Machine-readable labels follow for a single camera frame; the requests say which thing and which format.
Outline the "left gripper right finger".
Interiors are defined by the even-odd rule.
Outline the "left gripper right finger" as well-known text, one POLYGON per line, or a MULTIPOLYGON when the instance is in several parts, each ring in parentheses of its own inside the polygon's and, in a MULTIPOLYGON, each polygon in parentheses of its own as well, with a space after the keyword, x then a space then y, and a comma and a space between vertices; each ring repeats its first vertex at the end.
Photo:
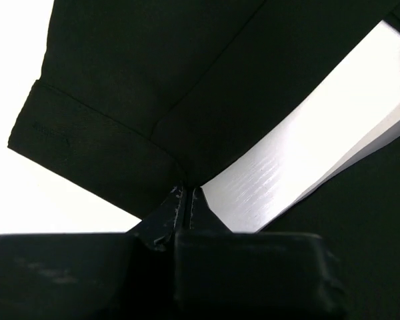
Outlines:
POLYGON ((175 235, 173 300, 184 319, 343 319, 338 262, 311 233, 234 233, 202 189, 175 235))

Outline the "black long sleeve shirt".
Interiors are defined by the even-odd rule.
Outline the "black long sleeve shirt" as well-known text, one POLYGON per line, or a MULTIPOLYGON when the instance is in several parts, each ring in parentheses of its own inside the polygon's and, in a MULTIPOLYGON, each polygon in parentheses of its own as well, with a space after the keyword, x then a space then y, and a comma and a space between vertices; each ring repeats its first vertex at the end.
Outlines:
MULTIPOLYGON (((56 1, 8 146, 146 217, 254 146, 400 1, 56 1)), ((268 224, 318 233, 350 319, 400 319, 400 137, 268 224)))

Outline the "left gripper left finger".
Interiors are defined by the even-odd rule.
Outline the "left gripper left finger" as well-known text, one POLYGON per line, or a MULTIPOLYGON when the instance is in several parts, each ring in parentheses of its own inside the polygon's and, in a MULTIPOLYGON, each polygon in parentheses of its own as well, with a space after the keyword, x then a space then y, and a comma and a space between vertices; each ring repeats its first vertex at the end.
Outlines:
POLYGON ((125 319, 171 295, 186 190, 123 233, 0 235, 0 319, 125 319))

